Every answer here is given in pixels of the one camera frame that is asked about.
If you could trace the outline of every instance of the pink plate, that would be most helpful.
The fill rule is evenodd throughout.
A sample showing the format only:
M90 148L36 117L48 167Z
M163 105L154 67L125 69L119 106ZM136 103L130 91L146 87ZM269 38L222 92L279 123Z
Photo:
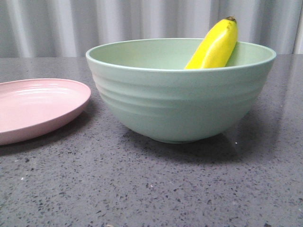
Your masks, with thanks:
M44 135L75 119L90 88L68 79L0 83L0 145Z

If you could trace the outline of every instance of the green bowl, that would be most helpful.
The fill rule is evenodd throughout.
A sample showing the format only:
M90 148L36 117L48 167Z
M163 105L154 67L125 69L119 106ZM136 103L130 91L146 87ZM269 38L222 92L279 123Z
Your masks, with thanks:
M214 136L261 92L276 53L237 42L227 67L184 70L202 39L144 39L87 51L101 98L129 129L166 143Z

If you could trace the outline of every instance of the countertop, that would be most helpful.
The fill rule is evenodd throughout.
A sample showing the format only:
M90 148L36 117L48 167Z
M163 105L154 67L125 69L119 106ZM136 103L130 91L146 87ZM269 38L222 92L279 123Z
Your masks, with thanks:
M112 116L85 58L0 59L0 82L64 78L92 91L69 124L0 146L0 227L302 227L302 71L303 55L278 55L235 126L165 144Z

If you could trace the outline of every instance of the banana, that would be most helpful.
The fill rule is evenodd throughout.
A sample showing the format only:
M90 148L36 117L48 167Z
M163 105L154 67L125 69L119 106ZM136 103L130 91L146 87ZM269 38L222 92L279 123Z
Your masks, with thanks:
M238 28L234 17L216 23L206 34L185 69L224 67L237 43Z

